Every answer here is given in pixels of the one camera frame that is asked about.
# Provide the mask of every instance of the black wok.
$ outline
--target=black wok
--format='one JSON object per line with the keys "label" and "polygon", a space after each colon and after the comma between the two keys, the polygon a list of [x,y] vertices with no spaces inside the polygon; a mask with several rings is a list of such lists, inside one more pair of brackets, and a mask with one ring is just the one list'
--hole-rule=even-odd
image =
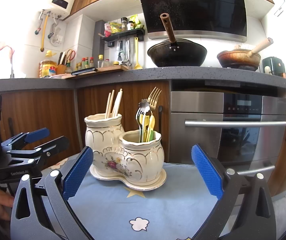
{"label": "black wok", "polygon": [[175,39],[169,14],[162,13],[160,18],[169,39],[149,48],[147,55],[153,63],[158,67],[201,66],[207,50],[195,42]]}

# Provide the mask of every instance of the stainless steel oven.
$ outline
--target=stainless steel oven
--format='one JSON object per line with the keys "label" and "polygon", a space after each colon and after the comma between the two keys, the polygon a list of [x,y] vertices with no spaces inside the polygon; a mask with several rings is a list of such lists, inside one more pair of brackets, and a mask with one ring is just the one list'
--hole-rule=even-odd
{"label": "stainless steel oven", "polygon": [[171,92],[169,161],[192,164],[199,144],[226,168],[263,173],[276,163],[286,127],[286,99],[237,93]]}

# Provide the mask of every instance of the wall outlet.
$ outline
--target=wall outlet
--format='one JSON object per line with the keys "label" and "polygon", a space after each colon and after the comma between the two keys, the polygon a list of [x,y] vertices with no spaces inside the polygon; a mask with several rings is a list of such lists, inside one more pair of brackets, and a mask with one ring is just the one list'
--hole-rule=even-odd
{"label": "wall outlet", "polygon": [[63,36],[57,35],[56,38],[57,38],[57,43],[58,44],[61,44],[63,42]]}

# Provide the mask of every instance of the wok handle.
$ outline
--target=wok handle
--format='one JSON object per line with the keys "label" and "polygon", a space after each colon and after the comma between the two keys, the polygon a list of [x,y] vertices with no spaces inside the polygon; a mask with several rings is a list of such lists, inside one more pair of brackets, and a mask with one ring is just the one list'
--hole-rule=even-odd
{"label": "wok handle", "polygon": [[260,44],[258,44],[254,49],[252,49],[249,52],[249,56],[251,57],[253,54],[259,53],[263,49],[266,49],[268,46],[272,45],[274,43],[273,39],[267,38],[264,41],[262,41]]}
{"label": "wok handle", "polygon": [[161,18],[162,23],[164,25],[165,31],[167,32],[168,39],[169,39],[170,43],[175,43],[176,39],[174,36],[173,26],[172,26],[172,22],[171,22],[171,19],[169,17],[169,14],[168,13],[162,13],[160,15],[160,18]]}

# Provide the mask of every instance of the oven handle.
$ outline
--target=oven handle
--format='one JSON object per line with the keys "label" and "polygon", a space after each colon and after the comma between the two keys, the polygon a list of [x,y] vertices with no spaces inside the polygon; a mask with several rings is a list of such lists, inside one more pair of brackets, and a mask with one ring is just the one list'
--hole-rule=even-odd
{"label": "oven handle", "polygon": [[264,168],[259,168],[259,169],[255,169],[255,170],[249,170],[249,171],[238,171],[237,173],[239,175],[246,176],[246,175],[261,173],[261,172],[265,172],[265,171],[272,171],[273,169],[275,169],[275,165],[264,167]]}
{"label": "oven handle", "polygon": [[266,127],[286,126],[286,121],[273,122],[231,122],[231,121],[193,121],[186,120],[187,127],[219,127],[219,128],[242,128],[242,127]]}

